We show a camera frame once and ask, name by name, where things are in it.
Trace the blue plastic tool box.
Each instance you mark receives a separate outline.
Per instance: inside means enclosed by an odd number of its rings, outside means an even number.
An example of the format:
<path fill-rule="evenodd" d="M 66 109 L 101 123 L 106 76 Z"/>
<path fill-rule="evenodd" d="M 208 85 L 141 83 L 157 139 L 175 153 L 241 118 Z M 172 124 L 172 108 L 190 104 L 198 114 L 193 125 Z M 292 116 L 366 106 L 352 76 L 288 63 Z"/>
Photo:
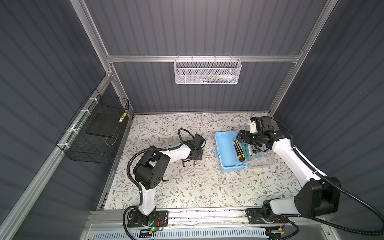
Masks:
<path fill-rule="evenodd" d="M 255 148 L 241 143 L 237 135 L 236 131 L 215 133 L 215 157 L 219 159 L 224 173 L 241 171 L 245 168 L 267 168 L 274 164 L 273 153 L 263 151 L 253 153 Z"/>

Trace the yellow black utility knife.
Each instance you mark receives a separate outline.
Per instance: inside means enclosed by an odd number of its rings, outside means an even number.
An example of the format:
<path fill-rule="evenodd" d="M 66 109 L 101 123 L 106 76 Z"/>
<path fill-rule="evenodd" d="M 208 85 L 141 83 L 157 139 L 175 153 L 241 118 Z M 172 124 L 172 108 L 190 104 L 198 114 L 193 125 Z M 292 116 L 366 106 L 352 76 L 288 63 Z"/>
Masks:
<path fill-rule="evenodd" d="M 239 142 L 237 140 L 234 140 L 233 143 L 234 143 L 234 147 L 236 149 L 239 161 L 243 162 L 245 160 L 245 155 L 244 155 L 244 152 L 243 152 L 242 148 L 240 147 Z"/>

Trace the teal utility knife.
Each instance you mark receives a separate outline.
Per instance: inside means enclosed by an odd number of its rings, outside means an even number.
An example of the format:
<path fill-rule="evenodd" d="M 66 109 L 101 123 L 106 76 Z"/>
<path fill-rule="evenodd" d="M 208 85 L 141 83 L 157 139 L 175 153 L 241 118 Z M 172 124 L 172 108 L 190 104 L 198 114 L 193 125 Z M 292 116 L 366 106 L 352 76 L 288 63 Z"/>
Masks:
<path fill-rule="evenodd" d="M 248 144 L 243 143 L 243 148 L 244 148 L 245 159 L 249 159 L 249 157 L 250 157 L 250 152 L 249 152 L 249 146 L 248 146 Z"/>

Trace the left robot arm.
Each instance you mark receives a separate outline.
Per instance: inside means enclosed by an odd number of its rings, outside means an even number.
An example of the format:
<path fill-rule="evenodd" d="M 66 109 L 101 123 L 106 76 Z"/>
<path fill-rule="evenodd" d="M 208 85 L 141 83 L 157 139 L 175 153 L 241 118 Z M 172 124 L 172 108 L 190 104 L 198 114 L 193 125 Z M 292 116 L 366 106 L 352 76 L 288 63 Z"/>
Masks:
<path fill-rule="evenodd" d="M 150 146 L 142 150 L 142 157 L 133 169 L 134 178 L 130 178 L 138 187 L 140 193 L 139 213 L 144 217 L 155 214 L 155 188 L 163 181 L 168 166 L 177 161 L 200 161 L 206 139 L 199 134 L 191 140 L 183 141 L 171 148 Z"/>

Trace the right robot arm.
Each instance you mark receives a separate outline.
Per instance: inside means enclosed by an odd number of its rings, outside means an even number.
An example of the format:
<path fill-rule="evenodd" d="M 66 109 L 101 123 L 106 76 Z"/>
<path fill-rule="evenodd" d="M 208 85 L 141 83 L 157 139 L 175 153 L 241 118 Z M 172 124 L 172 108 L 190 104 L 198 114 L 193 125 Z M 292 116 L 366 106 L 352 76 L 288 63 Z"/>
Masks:
<path fill-rule="evenodd" d="M 335 213 L 339 209 L 340 181 L 328 178 L 315 167 L 295 146 L 290 131 L 278 120 L 269 117 L 252 117 L 248 131 L 241 130 L 237 139 L 253 147 L 265 146 L 278 155 L 295 174 L 301 189 L 287 199 L 265 201 L 262 216 L 268 221 L 276 216 L 294 215 L 305 218 Z"/>

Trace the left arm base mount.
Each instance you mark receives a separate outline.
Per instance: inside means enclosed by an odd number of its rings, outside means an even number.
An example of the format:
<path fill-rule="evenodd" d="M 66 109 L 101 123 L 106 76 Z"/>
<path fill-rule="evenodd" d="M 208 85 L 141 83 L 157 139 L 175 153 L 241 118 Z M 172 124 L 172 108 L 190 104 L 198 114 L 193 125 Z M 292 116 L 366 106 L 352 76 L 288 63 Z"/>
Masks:
<path fill-rule="evenodd" d="M 169 220 L 169 211 L 154 210 L 148 216 L 139 210 L 132 210 L 128 214 L 128 228 L 139 227 L 167 227 Z"/>

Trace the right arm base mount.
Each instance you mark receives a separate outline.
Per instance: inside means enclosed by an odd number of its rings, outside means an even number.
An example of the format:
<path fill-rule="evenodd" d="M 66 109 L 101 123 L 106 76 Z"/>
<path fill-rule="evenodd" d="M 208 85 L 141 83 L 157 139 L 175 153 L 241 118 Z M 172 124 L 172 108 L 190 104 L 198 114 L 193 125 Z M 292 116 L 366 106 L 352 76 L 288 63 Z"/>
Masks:
<path fill-rule="evenodd" d="M 250 224 L 287 224 L 288 220 L 282 216 L 271 214 L 262 208 L 247 208 L 246 216 Z"/>

